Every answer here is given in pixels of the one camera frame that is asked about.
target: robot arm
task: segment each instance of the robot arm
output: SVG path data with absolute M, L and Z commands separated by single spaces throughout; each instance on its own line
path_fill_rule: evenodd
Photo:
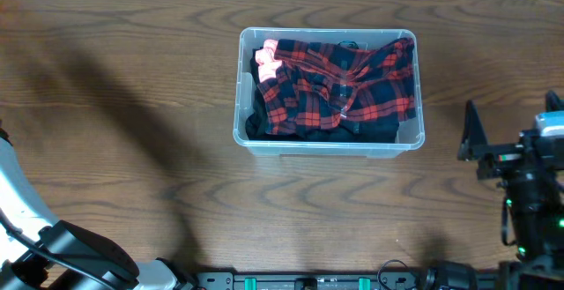
M 100 277 L 109 279 L 111 283 L 116 285 L 115 288 L 133 288 L 131 283 L 117 282 L 118 279 L 112 280 L 108 276 L 109 273 L 118 275 L 127 275 L 136 284 L 136 290 L 171 290 L 179 285 L 179 279 L 174 275 L 168 266 L 168 263 L 162 260 L 153 260 L 148 263 L 134 263 L 129 264 L 129 269 L 124 269 L 128 266 L 127 260 L 125 263 L 116 263 L 114 257 L 108 254 L 108 249 L 119 249 L 119 246 L 110 240 L 98 236 L 94 233 L 88 232 L 80 227 L 75 227 L 70 223 L 60 221 L 52 211 L 49 210 L 45 202 L 41 199 L 37 191 L 33 188 L 30 182 L 26 179 L 23 171 L 18 163 L 18 158 L 13 149 L 12 144 L 8 139 L 8 134 L 0 129 L 0 217 L 4 223 L 9 223 L 11 229 L 17 230 L 22 237 L 30 243 L 35 243 L 35 246 L 45 248 L 51 255 L 68 255 L 70 253 L 79 253 L 79 255 L 94 256 L 95 261 L 103 259 L 103 265 L 107 267 L 100 267 L 99 264 L 91 263 L 81 266 L 90 273 L 96 274 L 97 271 Z M 104 243 L 102 247 L 96 248 L 100 243 Z M 10 289 L 35 289 L 33 283 L 22 281 L 22 269 L 26 267 L 27 279 L 33 279 L 36 283 L 40 284 L 41 278 L 37 276 L 46 276 L 45 267 L 48 261 L 39 259 L 29 251 L 29 248 L 9 235 L 7 231 L 0 230 L 0 288 L 8 287 Z M 121 251 L 121 256 L 130 260 L 125 252 Z M 67 271 L 59 278 L 53 286 L 64 286 L 67 288 L 70 284 L 75 288 L 81 288 L 90 284 L 92 289 L 108 289 L 96 281 L 84 278 L 75 271 Z
M 39 231 L 52 227 L 59 219 L 43 202 L 37 191 L 26 179 L 18 163 L 18 157 L 0 129 L 0 205 L 6 218 L 17 223 L 17 228 L 34 242 L 39 240 Z M 27 247 L 0 231 L 0 263 L 16 261 L 24 255 Z

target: plastic bin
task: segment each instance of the plastic bin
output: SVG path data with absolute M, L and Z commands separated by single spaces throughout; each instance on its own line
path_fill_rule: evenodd
M 417 42 L 413 51 L 415 75 L 415 101 L 417 116 L 401 122 L 394 144 L 383 143 L 331 143 L 299 141 L 249 140 L 245 122 L 253 114 L 254 91 L 256 89 L 250 74 L 250 59 L 253 48 L 262 47 L 266 39 L 294 39 L 306 42 L 339 43 L 355 41 L 360 48 L 376 49 L 398 38 L 413 38 L 415 35 L 402 29 L 296 29 L 250 27 L 241 32 L 239 40 L 239 70 L 237 72 L 237 94 L 235 97 L 235 118 L 233 136 L 235 142 L 247 147 L 255 155 L 280 154 L 333 154 L 366 156 L 369 158 L 393 158 L 401 152 L 416 150 L 425 142 Z

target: red plaid shirt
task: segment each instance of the red plaid shirt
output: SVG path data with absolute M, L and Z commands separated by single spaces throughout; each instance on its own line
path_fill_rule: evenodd
M 280 40 L 276 78 L 257 85 L 268 114 L 266 132 L 327 130 L 341 119 L 398 123 L 415 117 L 413 39 L 377 50 Z

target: cable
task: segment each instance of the cable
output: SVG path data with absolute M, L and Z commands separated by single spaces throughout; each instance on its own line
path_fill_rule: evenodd
M 503 198 L 501 205 L 501 242 L 505 246 L 514 246 L 517 241 L 508 242 L 508 197 Z
M 387 262 L 385 262 L 385 263 L 382 265 L 382 267 L 380 267 L 380 269 L 378 269 L 377 278 L 378 278 L 378 283 L 380 283 L 380 286 L 382 286 L 382 287 L 383 287 L 384 289 L 386 289 L 386 290 L 391 290 L 391 289 L 390 289 L 388 286 L 386 286 L 386 285 L 382 282 L 382 280 L 380 279 L 380 274 L 382 273 L 382 269 L 384 269 L 384 267 L 386 267 L 388 264 L 391 264 L 391 263 L 402 264 L 402 265 L 405 267 L 405 269 L 407 269 L 407 271 L 415 278 L 415 286 L 412 287 L 412 288 L 410 288 L 409 290 L 415 289 L 415 288 L 417 287 L 417 276 L 416 276 L 413 272 L 409 271 L 409 267 L 407 266 L 407 264 L 404 264 L 404 262 L 401 261 L 401 260 L 399 260 L 399 259 L 391 259 L 391 260 L 388 260 Z
M 105 279 L 102 279 L 80 267 L 78 267 L 75 264 L 69 263 L 68 261 L 57 257 L 54 254 L 51 254 L 50 252 L 40 249 L 39 247 L 33 245 L 31 242 L 29 242 L 25 236 L 22 234 L 21 230 L 17 229 L 15 226 L 12 225 L 12 223 L 8 220 L 8 218 L 6 217 L 6 215 L 4 214 L 4 212 L 2 211 L 2 209 L 0 208 L 0 224 L 2 224 L 2 226 L 4 227 L 4 229 L 6 230 L 6 234 L 10 237 L 12 237 L 13 239 L 15 239 L 16 241 L 18 241 L 19 243 L 21 243 L 22 245 L 26 246 L 29 250 L 31 250 L 33 253 L 44 257 L 45 259 L 55 263 L 55 264 L 60 264 L 61 266 L 70 269 L 74 272 L 80 273 L 82 275 L 87 276 L 88 278 L 102 284 L 103 286 L 106 286 L 112 290 L 118 290 L 114 285 L 112 285 L 111 283 L 109 283 L 108 281 L 106 281 Z

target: wooden table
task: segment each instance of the wooden table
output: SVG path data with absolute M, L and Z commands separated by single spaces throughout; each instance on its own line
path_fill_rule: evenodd
M 514 142 L 549 89 L 564 96 L 564 0 L 23 1 L 2 16 L 3 127 L 51 209 L 136 260 L 366 271 L 514 258 L 502 192 L 456 160 L 464 103 L 492 142 Z M 254 157 L 232 136 L 247 26 L 412 30 L 426 143 L 393 160 Z

